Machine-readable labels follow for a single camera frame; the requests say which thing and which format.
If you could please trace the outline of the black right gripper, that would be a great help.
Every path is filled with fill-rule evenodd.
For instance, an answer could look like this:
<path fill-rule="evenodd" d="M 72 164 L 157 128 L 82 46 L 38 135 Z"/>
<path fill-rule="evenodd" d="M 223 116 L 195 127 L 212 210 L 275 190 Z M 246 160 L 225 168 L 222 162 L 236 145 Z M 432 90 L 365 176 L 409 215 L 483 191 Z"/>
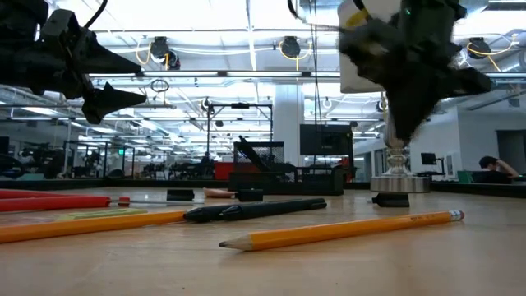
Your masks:
<path fill-rule="evenodd" d="M 395 136 L 409 142 L 431 112 L 431 82 L 407 81 L 414 76 L 438 80 L 440 97 L 480 95 L 491 91 L 491 78 L 473 67 L 450 66 L 459 46 L 452 42 L 462 16 L 371 17 L 361 25 L 339 29 L 339 52 L 356 67 L 358 77 L 387 86 Z"/>

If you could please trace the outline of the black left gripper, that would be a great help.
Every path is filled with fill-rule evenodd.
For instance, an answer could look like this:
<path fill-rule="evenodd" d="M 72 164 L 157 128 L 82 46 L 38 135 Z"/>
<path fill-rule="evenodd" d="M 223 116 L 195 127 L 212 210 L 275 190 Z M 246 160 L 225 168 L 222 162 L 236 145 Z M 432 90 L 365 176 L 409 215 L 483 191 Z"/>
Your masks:
<path fill-rule="evenodd" d="M 146 95 L 93 89 L 87 73 L 139 73 L 141 66 L 108 50 L 94 32 L 79 25 L 75 13 L 56 10 L 44 23 L 39 40 L 16 51 L 16 84 L 42 95 L 55 91 L 67 99 L 83 98 L 86 120 L 100 124 L 120 109 L 143 104 Z"/>

